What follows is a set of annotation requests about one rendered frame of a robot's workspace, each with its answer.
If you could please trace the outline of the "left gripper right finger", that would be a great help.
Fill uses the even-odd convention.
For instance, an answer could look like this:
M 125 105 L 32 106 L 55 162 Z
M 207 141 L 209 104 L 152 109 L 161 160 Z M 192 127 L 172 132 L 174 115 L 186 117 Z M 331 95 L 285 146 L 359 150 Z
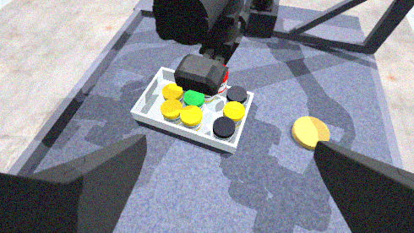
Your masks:
M 414 173 L 324 140 L 313 158 L 351 233 L 414 233 Z

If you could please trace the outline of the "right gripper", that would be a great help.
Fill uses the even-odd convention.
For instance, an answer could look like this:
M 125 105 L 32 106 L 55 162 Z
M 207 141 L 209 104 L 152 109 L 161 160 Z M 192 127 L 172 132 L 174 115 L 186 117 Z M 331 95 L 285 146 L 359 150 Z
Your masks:
M 229 68 L 226 65 L 243 37 L 240 28 L 246 29 L 250 20 L 251 11 L 247 5 L 242 8 L 243 4 L 244 0 L 240 0 L 227 7 L 217 19 L 209 34 L 199 43 L 202 44 L 199 49 L 202 57 L 190 53 L 183 57 L 174 72 L 178 87 L 209 96 L 217 95 Z

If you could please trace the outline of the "white tray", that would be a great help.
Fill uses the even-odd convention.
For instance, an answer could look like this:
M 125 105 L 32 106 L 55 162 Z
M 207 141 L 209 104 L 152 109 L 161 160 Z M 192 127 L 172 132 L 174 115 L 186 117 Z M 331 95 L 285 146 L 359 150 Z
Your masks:
M 150 124 L 152 126 L 167 130 L 183 137 L 191 138 L 200 143 L 208 144 L 212 147 L 222 149 L 230 153 L 235 152 L 243 125 L 248 114 L 249 107 L 253 99 L 253 93 L 247 92 L 248 96 L 244 105 L 245 114 L 242 119 L 241 126 L 235 129 L 233 138 L 231 142 L 228 143 L 218 138 L 213 138 L 212 127 L 213 122 L 216 118 L 223 117 L 223 109 L 226 104 L 226 93 L 230 86 L 226 86 L 225 92 L 221 95 L 217 95 L 212 103 L 204 104 L 204 111 L 202 113 L 202 127 L 199 131 L 196 132 L 194 130 L 185 128 L 182 126 L 182 124 L 176 125 L 164 121 L 161 114 L 161 104 L 164 102 L 162 89 L 167 84 L 176 83 L 174 72 L 174 70 L 161 67 L 133 109 L 130 111 L 133 118 L 140 122 Z

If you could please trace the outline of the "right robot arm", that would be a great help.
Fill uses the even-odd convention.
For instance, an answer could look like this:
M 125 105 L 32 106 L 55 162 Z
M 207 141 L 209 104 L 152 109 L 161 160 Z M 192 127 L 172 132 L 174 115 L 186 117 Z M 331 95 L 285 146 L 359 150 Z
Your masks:
M 159 37 L 193 46 L 209 34 L 225 8 L 240 0 L 154 0 L 152 10 Z M 227 5 L 228 4 L 228 5 Z M 272 12 L 274 0 L 252 0 L 251 9 Z

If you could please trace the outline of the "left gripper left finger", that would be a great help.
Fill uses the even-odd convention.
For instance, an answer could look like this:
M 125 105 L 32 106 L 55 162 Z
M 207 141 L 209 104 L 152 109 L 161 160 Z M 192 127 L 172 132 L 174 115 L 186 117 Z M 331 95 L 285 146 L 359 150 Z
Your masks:
M 112 233 L 146 153 L 136 134 L 28 176 L 0 172 L 0 233 Z

